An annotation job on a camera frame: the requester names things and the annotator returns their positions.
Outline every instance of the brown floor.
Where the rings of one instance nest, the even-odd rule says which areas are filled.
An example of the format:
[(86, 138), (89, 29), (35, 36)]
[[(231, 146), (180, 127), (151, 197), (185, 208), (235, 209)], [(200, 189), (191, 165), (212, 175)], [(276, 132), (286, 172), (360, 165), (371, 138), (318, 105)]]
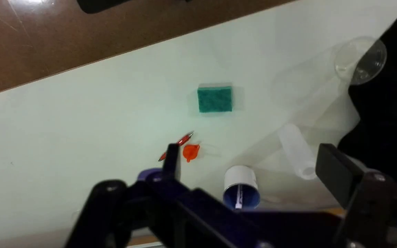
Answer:
[(291, 0), (0, 0), (0, 91)]

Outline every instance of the orange object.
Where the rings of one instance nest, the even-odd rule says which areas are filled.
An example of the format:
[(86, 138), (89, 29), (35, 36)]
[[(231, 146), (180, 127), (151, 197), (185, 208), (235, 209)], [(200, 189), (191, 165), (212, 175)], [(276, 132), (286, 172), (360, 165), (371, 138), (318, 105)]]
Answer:
[(191, 162), (192, 160), (196, 160), (199, 156), (199, 150), (200, 150), (200, 145), (187, 145), (184, 147), (184, 157), (188, 162)]
[[(187, 135), (184, 135), (177, 143), (184, 146), (187, 142), (189, 142), (189, 139), (194, 136), (195, 132), (188, 132)], [(159, 161), (163, 161), (167, 158), (167, 153), (163, 153), (159, 158)]]

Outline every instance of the green sponge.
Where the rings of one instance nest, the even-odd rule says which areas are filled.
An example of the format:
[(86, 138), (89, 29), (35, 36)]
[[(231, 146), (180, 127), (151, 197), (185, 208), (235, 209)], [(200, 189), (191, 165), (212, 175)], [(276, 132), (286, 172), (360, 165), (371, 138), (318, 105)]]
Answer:
[(200, 113), (232, 112), (232, 87), (199, 87)]

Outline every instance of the white table surface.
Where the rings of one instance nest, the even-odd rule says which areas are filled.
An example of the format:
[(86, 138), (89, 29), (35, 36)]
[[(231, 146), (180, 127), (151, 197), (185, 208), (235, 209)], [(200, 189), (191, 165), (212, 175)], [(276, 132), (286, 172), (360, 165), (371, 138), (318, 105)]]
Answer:
[[(0, 94), (0, 240), (72, 227), (94, 183), (136, 182), (167, 143), (195, 131), (183, 182), (223, 194), (224, 172), (253, 167), (263, 207), (336, 204), (294, 176), (276, 131), (297, 123), (316, 150), (359, 117), (336, 77), (336, 47), (378, 37), (397, 0), (301, 0)], [(235, 112), (200, 114), (196, 89), (232, 83)]]

